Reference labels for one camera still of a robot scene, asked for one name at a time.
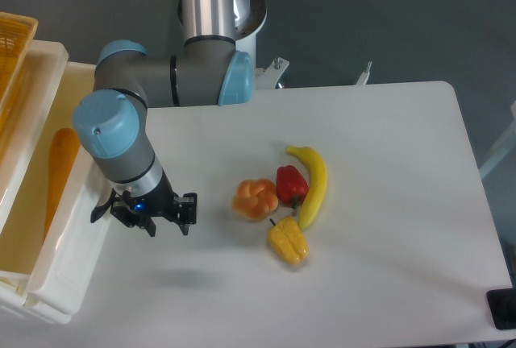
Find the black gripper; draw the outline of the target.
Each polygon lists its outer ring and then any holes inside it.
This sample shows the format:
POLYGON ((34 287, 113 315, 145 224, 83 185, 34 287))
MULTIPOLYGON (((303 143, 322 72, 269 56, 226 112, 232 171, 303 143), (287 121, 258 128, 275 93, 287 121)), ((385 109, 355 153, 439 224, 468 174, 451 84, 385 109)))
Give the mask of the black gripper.
POLYGON ((156 235, 153 218, 175 223, 186 236, 197 223, 198 195, 178 196, 172 189, 161 166, 151 166, 141 177, 116 184, 116 199, 110 214, 128 228, 145 230, 156 235))

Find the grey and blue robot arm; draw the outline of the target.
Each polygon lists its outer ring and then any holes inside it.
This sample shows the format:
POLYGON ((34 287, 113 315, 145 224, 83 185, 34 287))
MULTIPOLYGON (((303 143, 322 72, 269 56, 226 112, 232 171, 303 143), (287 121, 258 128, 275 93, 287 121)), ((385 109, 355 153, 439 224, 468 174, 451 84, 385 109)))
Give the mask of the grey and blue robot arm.
POLYGON ((109 213, 127 227, 156 232, 155 219, 183 234, 197 221, 196 193, 177 194, 146 132, 151 108, 224 106, 247 102, 252 58, 236 46, 236 0, 181 0, 184 52, 151 58, 144 46, 116 40, 101 51, 94 88, 73 111, 81 145, 110 182, 90 214, 109 213))

